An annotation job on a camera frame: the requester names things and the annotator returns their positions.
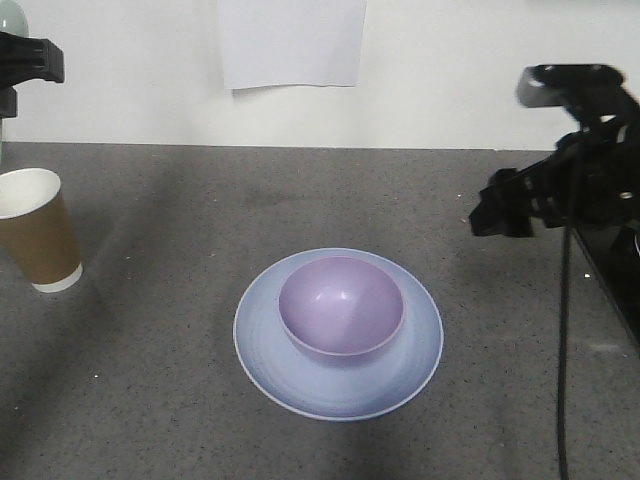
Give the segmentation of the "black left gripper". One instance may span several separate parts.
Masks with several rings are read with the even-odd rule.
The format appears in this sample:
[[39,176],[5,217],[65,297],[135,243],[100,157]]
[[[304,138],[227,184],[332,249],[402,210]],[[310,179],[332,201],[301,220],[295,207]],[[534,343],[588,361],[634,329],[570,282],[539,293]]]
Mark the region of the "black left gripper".
[[65,81],[63,51],[48,39],[1,33],[1,118],[17,116],[15,86],[30,80]]

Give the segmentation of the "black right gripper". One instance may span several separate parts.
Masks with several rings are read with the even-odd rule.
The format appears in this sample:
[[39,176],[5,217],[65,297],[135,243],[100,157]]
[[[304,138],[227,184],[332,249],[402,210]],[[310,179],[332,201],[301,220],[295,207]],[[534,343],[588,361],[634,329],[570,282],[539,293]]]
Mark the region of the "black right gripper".
[[548,228],[603,229],[639,217],[639,104],[621,85],[522,87],[528,108],[562,107],[579,128],[545,159],[500,169],[469,216],[476,236],[530,237]]

